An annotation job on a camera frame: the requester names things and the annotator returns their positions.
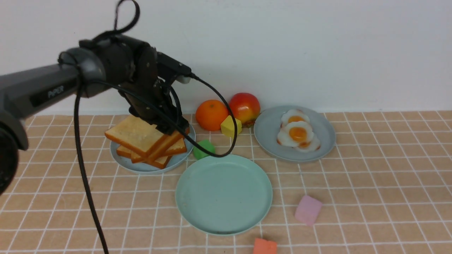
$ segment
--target pink cube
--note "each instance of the pink cube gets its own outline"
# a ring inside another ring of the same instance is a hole
[[[312,226],[322,208],[322,202],[305,195],[298,204],[295,218],[308,226]]]

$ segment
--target red apple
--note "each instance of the red apple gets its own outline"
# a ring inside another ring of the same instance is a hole
[[[249,128],[254,125],[260,114],[260,104],[256,96],[249,93],[238,93],[230,102],[232,113],[236,119],[242,122],[242,127]]]

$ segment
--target white wall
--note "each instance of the white wall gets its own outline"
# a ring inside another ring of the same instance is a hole
[[[128,33],[184,62],[226,97],[319,111],[452,109],[450,0],[139,0]],[[0,74],[56,62],[113,26],[116,0],[0,0]],[[120,24],[132,17],[124,3]],[[175,84],[186,112],[215,98]],[[45,113],[72,113],[74,98]],[[83,113],[127,111],[115,91]]]

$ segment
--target empty plate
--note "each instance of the empty plate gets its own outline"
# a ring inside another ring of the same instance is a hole
[[[302,153],[292,147],[282,146],[276,138],[281,127],[281,116],[290,109],[300,109],[309,117],[313,132],[320,140],[319,150]],[[336,142],[333,125],[321,114],[304,107],[279,106],[263,111],[254,125],[254,135],[259,145],[274,158],[290,162],[309,162],[327,155]]]
[[[211,235],[236,235],[253,228],[267,215],[272,198],[267,174],[237,155],[196,161],[176,187],[176,204],[184,219]]]
[[[196,140],[195,129],[193,129],[192,125],[190,125],[190,133],[188,134],[188,136],[193,140]],[[131,172],[134,172],[136,174],[162,174],[164,172],[177,168],[182,162],[184,162],[188,158],[188,155],[190,155],[190,153],[193,150],[193,145],[187,139],[185,139],[184,141],[185,146],[187,147],[187,151],[184,152],[183,154],[178,154],[171,157],[171,159],[169,160],[168,164],[164,169],[159,169],[146,163],[132,163],[130,159],[119,156],[116,153],[116,149],[119,147],[119,144],[113,141],[110,144],[110,152],[113,156],[113,159],[116,162],[118,162],[121,166],[123,166],[124,168]]]

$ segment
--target blue plate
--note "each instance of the blue plate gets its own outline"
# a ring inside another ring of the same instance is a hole
[[[198,160],[176,187],[176,204],[184,219],[211,235],[236,235],[253,228],[267,215],[272,198],[267,174],[237,155]]]

